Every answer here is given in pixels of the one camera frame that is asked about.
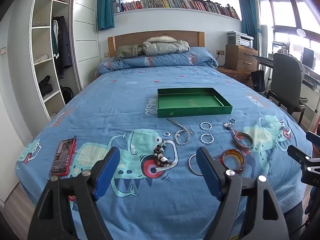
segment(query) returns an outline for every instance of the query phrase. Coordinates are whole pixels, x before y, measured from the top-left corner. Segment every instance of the red phone case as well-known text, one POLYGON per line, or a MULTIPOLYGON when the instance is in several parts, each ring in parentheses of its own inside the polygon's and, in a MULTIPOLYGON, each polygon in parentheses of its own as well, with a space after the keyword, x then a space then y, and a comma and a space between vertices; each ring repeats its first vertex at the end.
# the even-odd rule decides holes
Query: red phone case
MULTIPOLYGON (((58 152, 58 150, 59 150, 60 144, 61 144, 62 142, 64 142, 64 141, 67 141, 67 140, 63 140, 63 141, 61 141, 61 142, 59 143, 57 152, 58 152)), ((70 148, 70 150, 69 150, 69 152, 68 152, 68 162, 67 162, 67 165, 66 165, 66 166, 67 166, 66 171, 65 171, 65 172, 60 172, 60 173, 59 173, 59 172, 53 172, 52 169, 53 169, 53 165, 54 165, 54 163, 55 163, 55 160, 53 160, 52 167, 51 167, 51 176, 52 176, 52 175, 57 175, 57 176, 66 176, 66 175, 68 175, 69 170, 70 170, 70 164, 71 164, 71 156, 72 156, 72 154, 75 152, 75 147, 76 147, 76 136, 73 138, 73 142, 72 142, 71 148, 70 148)))

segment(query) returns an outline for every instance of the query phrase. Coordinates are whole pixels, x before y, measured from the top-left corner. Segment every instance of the monitor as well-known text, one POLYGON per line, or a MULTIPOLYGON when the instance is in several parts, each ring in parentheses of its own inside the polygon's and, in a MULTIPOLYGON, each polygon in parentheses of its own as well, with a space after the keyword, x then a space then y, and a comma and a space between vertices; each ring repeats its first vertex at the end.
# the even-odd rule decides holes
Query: monitor
POLYGON ((314 56, 313 50, 304 48, 303 56, 302 56, 302 64, 313 69, 313 56, 314 56))

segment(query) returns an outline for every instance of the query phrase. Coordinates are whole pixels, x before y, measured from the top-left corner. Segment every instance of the blue duvet cover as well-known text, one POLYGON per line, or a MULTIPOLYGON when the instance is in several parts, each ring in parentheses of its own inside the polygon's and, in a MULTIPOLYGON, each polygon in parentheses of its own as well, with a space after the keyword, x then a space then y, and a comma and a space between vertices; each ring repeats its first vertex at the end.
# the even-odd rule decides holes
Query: blue duvet cover
MULTIPOLYGON (((200 146, 219 158, 224 150, 235 148, 232 138, 237 131, 254 140, 254 148, 243 152, 246 167, 241 175, 265 175, 283 212, 302 200, 305 185, 300 182, 300 166, 287 155, 287 148, 294 145, 311 156, 312 145, 292 117, 212 68, 212 56, 210 64, 194 60, 191 64, 146 67, 144 62, 140 68, 120 67, 100 76, 21 153, 17 176, 35 204, 49 178, 59 142, 76 135, 77 151, 68 177, 90 169, 110 147, 120 149, 121 160, 111 186, 97 202, 113 239, 203 239, 219 201, 210 195, 203 177, 189 170, 188 159, 200 146), (180 127, 157 117, 157 89, 175 87, 213 87, 233 106, 232 113, 175 117, 194 132, 187 145, 179 146, 173 136, 180 127), (230 118, 236 120, 231 131, 223 128, 230 118), (201 122, 212 124, 212 144, 200 141, 207 133, 201 130, 201 122), (167 131, 171 136, 164 137, 167 131), (162 141, 167 146, 164 155, 174 163, 167 170, 159 169, 152 160, 155 146, 162 141)), ((195 162, 192 165, 199 170, 195 162)), ((70 204, 78 237, 86 239, 76 199, 70 204)), ((244 208, 242 199, 232 236, 239 232, 244 208)))

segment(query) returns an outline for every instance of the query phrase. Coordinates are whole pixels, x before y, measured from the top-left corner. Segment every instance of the metal screw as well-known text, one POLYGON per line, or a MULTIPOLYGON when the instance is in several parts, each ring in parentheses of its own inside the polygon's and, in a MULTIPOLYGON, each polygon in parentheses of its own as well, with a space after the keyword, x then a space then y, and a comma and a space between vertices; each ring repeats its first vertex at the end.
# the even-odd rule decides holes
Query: metal screw
POLYGON ((228 176, 234 176, 236 173, 233 170, 226 170, 228 176))
POLYGON ((258 180, 260 180, 261 182, 266 182, 266 181, 267 181, 267 178, 266 178, 265 176, 263 176, 263 175, 260 175, 260 176, 258 177, 258 180))
POLYGON ((50 177, 51 181, 57 181, 58 180, 58 176, 57 175, 53 175, 50 177))
POLYGON ((81 172, 82 176, 88 177, 91 175, 91 171, 90 170, 84 170, 81 172))

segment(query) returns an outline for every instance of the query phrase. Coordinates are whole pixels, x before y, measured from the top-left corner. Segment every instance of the wooden headboard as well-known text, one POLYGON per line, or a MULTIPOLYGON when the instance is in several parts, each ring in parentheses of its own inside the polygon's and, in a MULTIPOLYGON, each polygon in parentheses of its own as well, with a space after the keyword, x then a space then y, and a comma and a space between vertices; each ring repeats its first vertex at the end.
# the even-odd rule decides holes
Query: wooden headboard
POLYGON ((116 49, 120 46, 142 44, 149 38, 160 36, 170 36, 176 40, 186 41, 190 47, 204 47, 204 32, 151 31, 108 37, 109 55, 114 57, 116 49))

